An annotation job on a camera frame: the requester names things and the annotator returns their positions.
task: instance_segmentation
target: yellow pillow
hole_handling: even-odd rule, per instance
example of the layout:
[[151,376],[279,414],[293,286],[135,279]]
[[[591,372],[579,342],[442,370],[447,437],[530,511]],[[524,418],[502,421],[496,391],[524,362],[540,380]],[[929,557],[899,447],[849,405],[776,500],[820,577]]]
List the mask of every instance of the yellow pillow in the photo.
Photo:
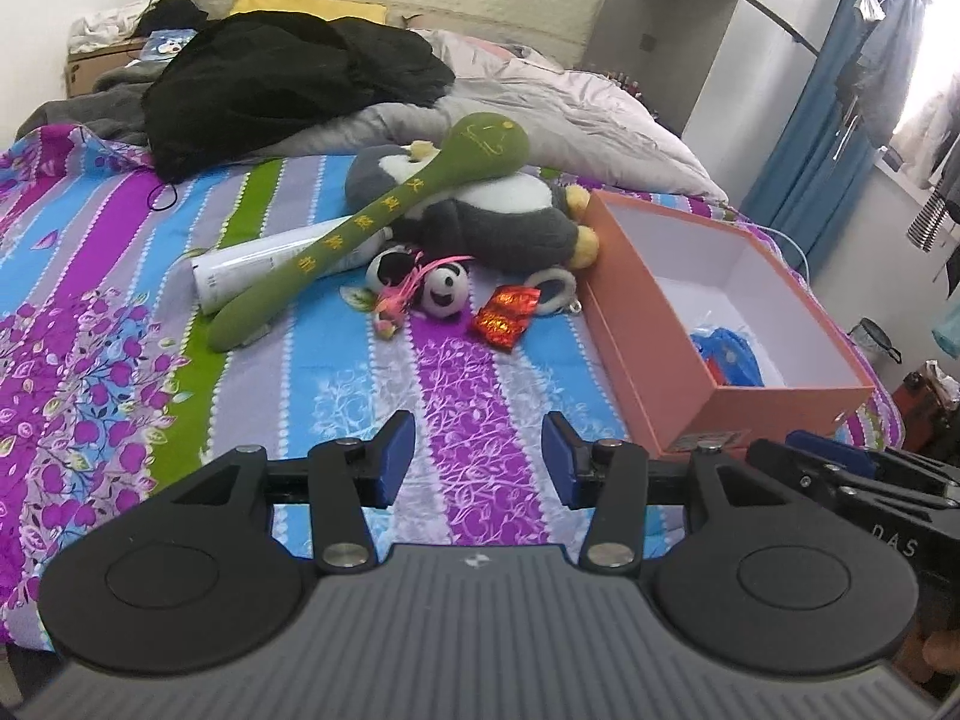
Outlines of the yellow pillow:
[[250,13],[251,10],[286,10],[293,13],[309,13],[322,19],[339,19],[342,16],[357,16],[369,22],[387,23],[387,8],[369,2],[347,0],[235,0],[230,15]]

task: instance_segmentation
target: orange box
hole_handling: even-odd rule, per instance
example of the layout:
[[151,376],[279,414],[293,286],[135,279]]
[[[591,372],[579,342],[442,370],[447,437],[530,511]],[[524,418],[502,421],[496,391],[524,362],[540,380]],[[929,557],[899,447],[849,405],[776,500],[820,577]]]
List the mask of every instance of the orange box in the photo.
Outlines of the orange box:
[[[600,237],[580,300],[627,428],[653,457],[698,440],[734,454],[793,430],[832,436],[872,392],[846,338],[750,233],[594,191]],[[721,386],[690,341],[703,324],[743,333],[766,386]]]

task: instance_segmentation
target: white tube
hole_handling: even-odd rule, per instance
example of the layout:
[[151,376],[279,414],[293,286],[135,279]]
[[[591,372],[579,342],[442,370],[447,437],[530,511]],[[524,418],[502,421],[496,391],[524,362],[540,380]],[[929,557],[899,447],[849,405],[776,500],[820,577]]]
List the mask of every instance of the white tube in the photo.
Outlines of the white tube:
[[[319,240],[348,218],[322,221],[309,227],[299,227],[195,257],[193,277],[197,282],[200,310],[204,314],[215,314],[258,278],[292,260],[312,242]],[[356,250],[344,255],[327,273],[339,274],[351,268],[366,266],[391,237],[388,227],[377,231]]]

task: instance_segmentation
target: green silicone hammer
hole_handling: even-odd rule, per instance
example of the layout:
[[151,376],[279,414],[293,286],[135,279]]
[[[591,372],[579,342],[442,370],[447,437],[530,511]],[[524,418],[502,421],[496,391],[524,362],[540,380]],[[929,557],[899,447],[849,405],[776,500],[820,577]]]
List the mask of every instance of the green silicone hammer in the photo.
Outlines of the green silicone hammer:
[[215,352],[241,346],[286,308],[314,279],[377,230],[441,191],[519,170],[530,153],[519,124],[496,113],[472,113],[451,127],[440,152],[422,170],[374,200],[289,262],[227,303],[210,323]]

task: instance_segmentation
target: gray ribbed panel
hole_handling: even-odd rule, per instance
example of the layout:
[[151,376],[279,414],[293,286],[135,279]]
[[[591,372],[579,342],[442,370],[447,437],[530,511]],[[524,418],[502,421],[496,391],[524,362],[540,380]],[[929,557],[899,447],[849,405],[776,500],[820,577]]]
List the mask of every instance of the gray ribbed panel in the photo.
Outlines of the gray ribbed panel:
[[241,661],[173,680],[71,665],[18,717],[928,720],[933,712],[885,666],[819,683],[724,669],[664,630],[635,586],[578,571],[558,547],[400,546],[373,573],[323,581],[296,624]]

